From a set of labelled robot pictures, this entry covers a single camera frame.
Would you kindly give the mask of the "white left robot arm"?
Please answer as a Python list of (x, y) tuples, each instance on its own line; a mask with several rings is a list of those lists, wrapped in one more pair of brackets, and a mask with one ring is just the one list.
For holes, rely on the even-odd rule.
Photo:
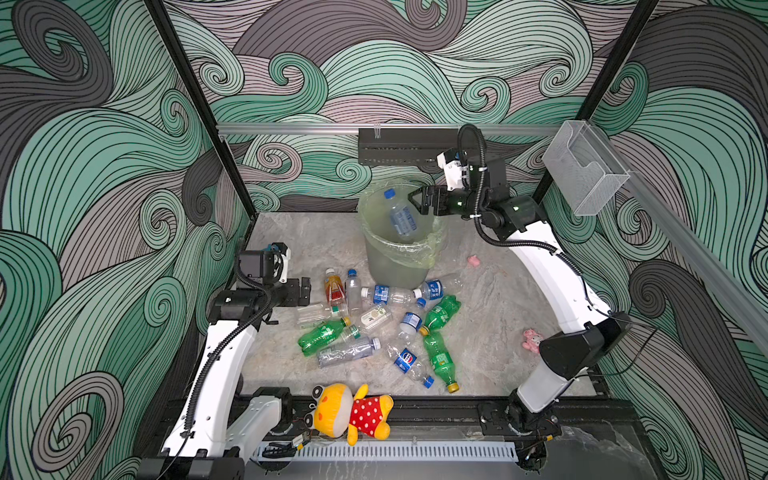
[(262, 325), (275, 325), (276, 307), (302, 299), (298, 279), (273, 285), (223, 290), (212, 301), (203, 356), (178, 420), (160, 450), (162, 457), (244, 459), (256, 452), (273, 430), (289, 429), (294, 409), (290, 390), (261, 387), (242, 413), (230, 418), (242, 369)]

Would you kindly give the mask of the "green soda bottle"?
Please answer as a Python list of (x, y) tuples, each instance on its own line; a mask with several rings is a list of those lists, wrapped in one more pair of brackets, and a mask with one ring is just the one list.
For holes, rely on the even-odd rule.
[(434, 331), (444, 328), (449, 321), (459, 312), (462, 303), (455, 295), (445, 296), (436, 304), (424, 318), (419, 332), (422, 336), (427, 336)]
[(336, 341), (350, 325), (348, 317), (322, 321), (308, 333), (303, 334), (297, 344), (305, 357), (317, 353)]
[(423, 337), (423, 345), (435, 374), (445, 383), (449, 393), (460, 390), (456, 365), (440, 331), (432, 331)]

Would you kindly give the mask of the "small bottle blue white label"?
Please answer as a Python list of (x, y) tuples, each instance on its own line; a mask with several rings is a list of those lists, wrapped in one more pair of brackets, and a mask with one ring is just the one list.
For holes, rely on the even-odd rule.
[(426, 306), (427, 302), (423, 298), (417, 299), (415, 303), (409, 306), (402, 320), (398, 324), (399, 332), (397, 338), (399, 340), (408, 344), (415, 339), (423, 324), (426, 315)]

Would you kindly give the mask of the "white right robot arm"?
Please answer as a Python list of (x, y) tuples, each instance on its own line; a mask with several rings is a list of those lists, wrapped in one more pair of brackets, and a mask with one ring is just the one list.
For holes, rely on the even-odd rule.
[(558, 244), (543, 207), (529, 196), (511, 196), (500, 166), (473, 164), (453, 150), (436, 164), (445, 182), (409, 193), (417, 212), (458, 215), (473, 222), (486, 243), (511, 250), (555, 315), (558, 332), (541, 342), (540, 361), (510, 395), (506, 412), (513, 434), (550, 436), (556, 430), (552, 406), (626, 336), (629, 317), (610, 312), (591, 290)]

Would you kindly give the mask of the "clear grey bottle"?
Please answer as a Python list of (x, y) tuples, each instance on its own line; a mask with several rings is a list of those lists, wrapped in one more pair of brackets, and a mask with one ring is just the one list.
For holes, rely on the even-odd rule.
[(378, 337), (361, 337), (351, 343), (329, 347), (317, 354), (319, 368), (328, 368), (373, 356), (381, 349)]

